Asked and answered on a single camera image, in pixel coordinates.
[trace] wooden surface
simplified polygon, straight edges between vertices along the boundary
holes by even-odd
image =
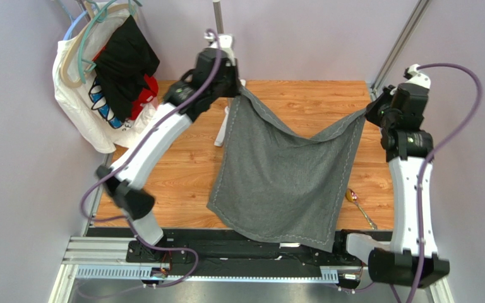
[[[159,96],[164,96],[171,83],[159,83]],[[362,81],[248,81],[247,86],[286,125],[307,138],[369,103],[368,89]],[[220,99],[202,114],[173,143],[149,176],[144,189],[157,199],[153,211],[161,227],[225,227],[206,204],[222,161],[223,149],[213,142],[226,103],[226,99]],[[118,147],[114,160],[124,151]],[[379,229],[393,228],[392,180],[378,128],[370,123],[364,125],[349,187]],[[120,214],[103,194],[97,218]],[[126,226],[126,222],[95,226]],[[344,200],[337,228],[369,229],[369,225],[358,208]]]

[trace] gray towel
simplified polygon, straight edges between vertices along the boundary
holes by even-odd
[[[207,207],[252,240],[332,251],[364,110],[306,139],[250,91],[241,93],[231,105],[224,159]]]

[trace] black garment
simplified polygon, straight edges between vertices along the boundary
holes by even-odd
[[[106,103],[125,121],[131,116],[132,102],[142,89],[149,89],[144,74],[153,76],[160,63],[132,16],[112,34],[94,62]]]

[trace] teal plastic hanger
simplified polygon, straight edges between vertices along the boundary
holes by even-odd
[[[99,9],[98,4],[95,3],[94,1],[92,1],[92,0],[86,0],[86,1],[88,3],[91,3],[92,5],[94,5],[95,8],[97,9],[98,13],[95,15],[95,17],[93,17],[91,22],[88,24],[86,31],[84,33],[84,36],[82,37],[82,41],[80,41],[80,47],[78,48],[78,60],[77,60],[78,61],[78,74],[80,75],[80,80],[84,84],[86,82],[85,73],[91,73],[91,71],[93,71],[93,69],[95,69],[95,66],[96,66],[93,61],[86,60],[86,59],[82,58],[85,41],[86,41],[87,37],[89,36],[89,32],[91,31],[93,25],[95,23],[101,23],[106,19],[106,17],[108,16],[108,7],[110,5],[112,5],[112,3],[116,2],[117,0],[111,0],[110,2],[108,2],[105,6],[103,6],[100,9]],[[130,13],[131,16],[134,16],[134,14],[136,13],[136,6],[133,6],[131,4],[132,2],[135,2],[136,5],[138,5],[138,6],[141,6],[141,3],[138,0],[129,0],[129,13]],[[84,71],[84,65],[83,65],[84,62],[91,64],[91,66],[88,69],[86,69],[85,71]]]

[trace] metal spoon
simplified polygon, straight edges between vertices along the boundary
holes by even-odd
[[[368,216],[368,214],[362,209],[362,207],[360,206],[360,204],[358,204],[358,196],[356,195],[356,193],[351,189],[351,188],[348,188],[347,189],[347,192],[345,193],[345,197],[347,198],[347,200],[353,204],[355,204],[358,209],[362,212],[362,214],[364,215],[364,218],[366,218],[366,221],[368,221],[369,223],[369,226],[371,226],[371,229],[377,229],[377,224],[375,224],[373,222],[373,220]]]

